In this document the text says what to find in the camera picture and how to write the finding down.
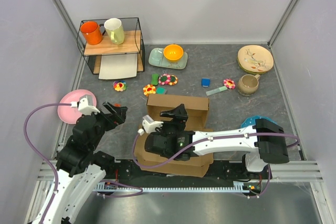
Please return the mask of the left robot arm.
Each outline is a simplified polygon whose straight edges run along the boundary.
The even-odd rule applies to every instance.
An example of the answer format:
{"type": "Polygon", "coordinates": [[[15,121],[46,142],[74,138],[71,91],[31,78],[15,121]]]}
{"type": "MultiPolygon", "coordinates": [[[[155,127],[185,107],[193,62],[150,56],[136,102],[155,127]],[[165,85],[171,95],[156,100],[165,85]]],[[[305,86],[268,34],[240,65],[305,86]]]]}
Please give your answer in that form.
{"type": "Polygon", "coordinates": [[[104,113],[84,98],[76,105],[81,117],[50,165],[53,188],[33,223],[74,223],[95,186],[115,173],[114,157],[95,150],[105,132],[125,122],[127,107],[105,102],[104,113]]]}

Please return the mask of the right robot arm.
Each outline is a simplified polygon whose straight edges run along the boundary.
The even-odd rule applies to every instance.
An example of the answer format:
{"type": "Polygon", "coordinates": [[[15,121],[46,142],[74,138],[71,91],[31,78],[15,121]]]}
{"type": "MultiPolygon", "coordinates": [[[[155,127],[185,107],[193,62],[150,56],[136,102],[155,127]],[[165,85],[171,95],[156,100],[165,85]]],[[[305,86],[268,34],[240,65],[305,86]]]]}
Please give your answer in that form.
{"type": "Polygon", "coordinates": [[[267,119],[257,119],[250,125],[231,131],[187,131],[187,111],[183,104],[163,111],[166,121],[143,117],[142,128],[148,134],[144,149],[169,161],[188,161],[192,157],[218,152],[246,152],[241,174],[254,178],[267,164],[289,162],[283,129],[267,119]]]}

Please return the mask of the brown cardboard box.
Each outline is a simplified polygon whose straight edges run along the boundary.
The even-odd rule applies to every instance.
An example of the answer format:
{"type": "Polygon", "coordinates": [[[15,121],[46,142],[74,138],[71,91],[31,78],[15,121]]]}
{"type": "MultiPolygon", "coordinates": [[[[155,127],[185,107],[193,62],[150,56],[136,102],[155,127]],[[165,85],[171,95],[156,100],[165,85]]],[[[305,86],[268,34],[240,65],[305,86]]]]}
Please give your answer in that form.
{"type": "MultiPolygon", "coordinates": [[[[176,109],[179,105],[184,104],[185,109],[177,109],[174,115],[183,115],[187,119],[178,118],[177,121],[182,123],[183,129],[187,131],[207,131],[205,128],[209,99],[204,97],[188,97],[171,94],[150,94],[147,100],[148,115],[154,121],[171,121],[172,117],[164,117],[161,115],[163,111],[176,109]]],[[[159,154],[150,153],[145,149],[145,141],[148,133],[139,136],[135,145],[133,154],[136,161],[140,164],[140,169],[147,172],[156,172],[181,176],[204,177],[213,163],[213,154],[207,154],[200,157],[191,157],[187,161],[170,161],[169,163],[154,168],[167,160],[159,154]]]]}

